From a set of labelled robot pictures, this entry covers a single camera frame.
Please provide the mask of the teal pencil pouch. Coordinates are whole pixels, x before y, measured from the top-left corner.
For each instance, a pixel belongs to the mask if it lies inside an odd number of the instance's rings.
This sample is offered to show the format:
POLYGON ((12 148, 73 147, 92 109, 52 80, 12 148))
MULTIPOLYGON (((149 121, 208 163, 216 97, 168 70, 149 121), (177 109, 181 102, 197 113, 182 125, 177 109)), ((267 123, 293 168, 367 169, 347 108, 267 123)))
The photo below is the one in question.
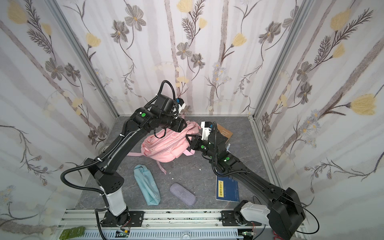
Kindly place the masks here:
POLYGON ((144 165, 136 165, 134 177, 147 205, 158 206, 161 202, 161 195, 151 171, 144 165))

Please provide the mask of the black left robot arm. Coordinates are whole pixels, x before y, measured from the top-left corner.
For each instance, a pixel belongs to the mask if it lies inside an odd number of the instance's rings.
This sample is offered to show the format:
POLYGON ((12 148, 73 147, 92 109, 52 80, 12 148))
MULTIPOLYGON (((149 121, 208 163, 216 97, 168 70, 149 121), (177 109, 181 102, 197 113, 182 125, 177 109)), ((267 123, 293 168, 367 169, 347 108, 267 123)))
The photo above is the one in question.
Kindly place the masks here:
POLYGON ((131 220, 122 194, 124 178, 117 173, 117 170, 133 147, 157 128, 162 128, 165 132, 180 133, 187 126, 185 120, 179 116, 184 101, 176 97, 174 90, 172 97, 163 95, 165 85, 172 86, 169 81, 162 81, 157 95, 126 120, 121 133, 106 150, 94 159, 86 159, 84 165, 68 169, 61 174, 61 181, 68 187, 96 192, 103 198, 105 207, 95 210, 96 214, 106 213, 102 220, 96 218, 98 227, 121 227, 131 220), (78 186, 66 179, 67 174, 82 169, 87 169, 91 173, 98 188, 78 186))

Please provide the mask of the brown and black book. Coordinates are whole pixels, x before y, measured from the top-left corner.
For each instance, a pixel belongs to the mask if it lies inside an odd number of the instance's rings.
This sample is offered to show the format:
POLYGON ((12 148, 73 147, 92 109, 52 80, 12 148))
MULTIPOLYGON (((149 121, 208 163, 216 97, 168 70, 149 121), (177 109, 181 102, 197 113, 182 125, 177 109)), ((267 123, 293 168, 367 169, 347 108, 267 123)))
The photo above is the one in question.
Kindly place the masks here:
POLYGON ((233 136, 233 133, 229 130, 227 130, 226 128, 224 128, 223 126, 221 126, 220 124, 217 124, 217 127, 218 127, 218 130, 219 132, 221 133, 221 135, 223 135, 224 137, 227 138, 227 141, 229 141, 229 139, 233 136))

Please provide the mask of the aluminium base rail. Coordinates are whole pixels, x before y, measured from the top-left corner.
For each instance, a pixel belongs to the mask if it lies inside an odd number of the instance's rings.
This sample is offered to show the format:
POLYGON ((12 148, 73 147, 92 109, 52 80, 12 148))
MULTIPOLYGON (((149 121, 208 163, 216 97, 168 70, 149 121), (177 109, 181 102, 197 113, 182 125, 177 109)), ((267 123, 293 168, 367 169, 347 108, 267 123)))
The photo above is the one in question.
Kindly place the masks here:
MULTIPOLYGON (((250 223, 246 226, 234 224, 224 226, 223 211, 203 210, 133 210, 143 211, 141 226, 98 227, 97 217, 101 220, 105 213, 96 214, 93 210, 67 210, 54 233, 53 239, 65 229, 83 226, 82 237, 69 240, 283 240, 270 226, 250 223)), ((305 240, 304 226, 290 240, 305 240)))

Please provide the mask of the purple glasses case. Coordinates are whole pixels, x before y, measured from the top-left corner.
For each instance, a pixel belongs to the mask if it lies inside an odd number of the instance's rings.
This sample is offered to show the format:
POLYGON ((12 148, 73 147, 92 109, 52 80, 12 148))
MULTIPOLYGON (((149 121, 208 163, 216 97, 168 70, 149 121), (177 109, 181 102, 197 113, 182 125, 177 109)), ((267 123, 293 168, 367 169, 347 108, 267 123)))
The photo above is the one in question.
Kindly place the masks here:
POLYGON ((178 183, 171 185, 170 192, 189 207, 196 203, 196 196, 178 183))

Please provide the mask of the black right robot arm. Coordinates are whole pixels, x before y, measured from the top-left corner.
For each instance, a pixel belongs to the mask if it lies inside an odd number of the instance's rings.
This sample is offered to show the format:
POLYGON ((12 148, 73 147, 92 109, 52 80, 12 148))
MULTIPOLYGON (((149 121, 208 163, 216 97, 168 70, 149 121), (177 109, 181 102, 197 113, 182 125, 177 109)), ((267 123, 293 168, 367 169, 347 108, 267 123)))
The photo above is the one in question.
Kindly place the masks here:
POLYGON ((229 177, 243 184, 261 204, 241 201, 234 208, 236 221, 243 225, 257 222, 268 225, 283 240, 291 239, 309 213, 301 203, 299 195, 291 188, 282 189, 251 171, 239 158, 226 148, 227 138, 215 122, 204 122, 201 135, 186 135, 189 147, 200 151, 209 161, 217 177, 229 177))

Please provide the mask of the pink student backpack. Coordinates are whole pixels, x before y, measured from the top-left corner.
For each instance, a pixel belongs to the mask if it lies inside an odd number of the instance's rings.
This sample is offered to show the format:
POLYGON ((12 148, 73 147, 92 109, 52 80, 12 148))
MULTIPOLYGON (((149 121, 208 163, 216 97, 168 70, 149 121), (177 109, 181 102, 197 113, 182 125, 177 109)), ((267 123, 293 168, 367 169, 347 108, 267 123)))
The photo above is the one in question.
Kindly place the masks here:
POLYGON ((160 131, 160 134, 165 134, 161 139, 156 138, 155 135, 148 136, 141 145, 141 151, 139 153, 128 153, 130 157, 145 156, 155 160, 160 170, 166 174, 167 171, 162 167, 162 163, 169 163, 181 155, 192 156, 195 151, 188 149, 190 147, 189 142, 186 139, 186 135, 198 135, 201 127, 196 122, 187 121, 187 127, 181 132, 174 131, 160 131))

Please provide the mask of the blue notebook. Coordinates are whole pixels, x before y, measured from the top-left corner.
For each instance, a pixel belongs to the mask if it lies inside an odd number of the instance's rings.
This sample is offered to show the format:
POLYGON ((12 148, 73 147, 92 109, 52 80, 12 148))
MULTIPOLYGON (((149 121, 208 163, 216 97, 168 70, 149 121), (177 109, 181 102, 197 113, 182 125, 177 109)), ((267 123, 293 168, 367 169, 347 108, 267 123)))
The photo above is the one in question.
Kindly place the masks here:
POLYGON ((239 202, 238 182, 228 177, 216 177, 216 200, 239 202))

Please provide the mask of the green connector block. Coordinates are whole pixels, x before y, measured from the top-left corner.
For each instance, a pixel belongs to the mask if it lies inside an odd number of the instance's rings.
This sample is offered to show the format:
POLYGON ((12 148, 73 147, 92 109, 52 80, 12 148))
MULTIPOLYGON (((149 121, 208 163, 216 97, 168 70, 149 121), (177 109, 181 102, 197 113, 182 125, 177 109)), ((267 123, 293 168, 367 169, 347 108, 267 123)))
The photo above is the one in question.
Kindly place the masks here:
POLYGON ((62 231, 61 235, 59 236, 60 240, 69 240, 73 238, 82 237, 85 233, 86 228, 83 226, 75 227, 71 229, 65 229, 62 231))

